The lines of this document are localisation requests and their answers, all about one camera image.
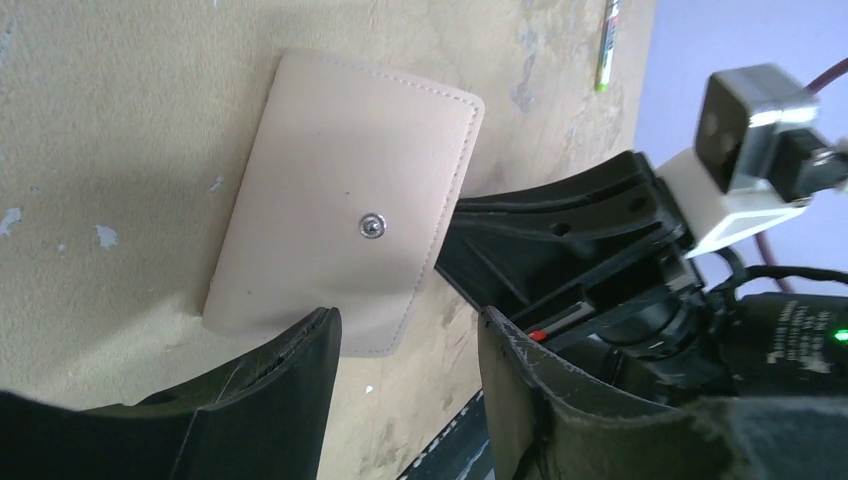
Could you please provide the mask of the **beige leather card holder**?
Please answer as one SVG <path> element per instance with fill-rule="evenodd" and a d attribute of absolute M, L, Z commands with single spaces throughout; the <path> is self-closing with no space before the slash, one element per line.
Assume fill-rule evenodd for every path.
<path fill-rule="evenodd" d="M 434 269 L 484 113 L 478 96 L 433 80 L 285 50 L 204 328 L 259 339 L 335 307 L 344 356 L 392 354 Z"/>

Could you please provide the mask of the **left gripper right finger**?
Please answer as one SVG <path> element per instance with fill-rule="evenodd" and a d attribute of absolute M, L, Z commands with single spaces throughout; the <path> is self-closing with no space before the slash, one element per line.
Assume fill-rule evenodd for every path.
<path fill-rule="evenodd" d="M 609 386 L 494 308 L 478 358 L 499 479 L 843 479 L 843 398 L 710 397 L 669 408 Z"/>

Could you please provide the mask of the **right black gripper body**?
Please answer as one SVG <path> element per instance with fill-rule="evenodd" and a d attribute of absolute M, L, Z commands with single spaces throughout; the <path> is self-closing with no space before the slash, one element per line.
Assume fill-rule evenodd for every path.
<path fill-rule="evenodd" d="M 665 405 L 706 396 L 847 393 L 847 300 L 738 288 L 785 267 L 736 270 L 704 291 L 688 266 L 639 264 L 575 284 L 549 314 L 549 347 L 614 388 Z"/>

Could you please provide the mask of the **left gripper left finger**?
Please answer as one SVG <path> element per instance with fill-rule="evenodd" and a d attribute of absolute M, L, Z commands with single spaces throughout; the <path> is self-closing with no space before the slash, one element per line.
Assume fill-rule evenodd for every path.
<path fill-rule="evenodd" d="M 71 410 L 1 395 L 5 479 L 313 479 L 342 323 L 319 308 L 279 336 L 134 405 Z"/>

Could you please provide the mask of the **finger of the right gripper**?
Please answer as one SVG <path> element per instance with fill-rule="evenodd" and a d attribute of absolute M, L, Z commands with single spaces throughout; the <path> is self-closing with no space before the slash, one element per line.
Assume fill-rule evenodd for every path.
<path fill-rule="evenodd" d="M 641 342 L 696 321 L 692 243 L 669 188 L 626 151 L 575 176 L 463 198 L 438 273 L 538 342 Z"/>

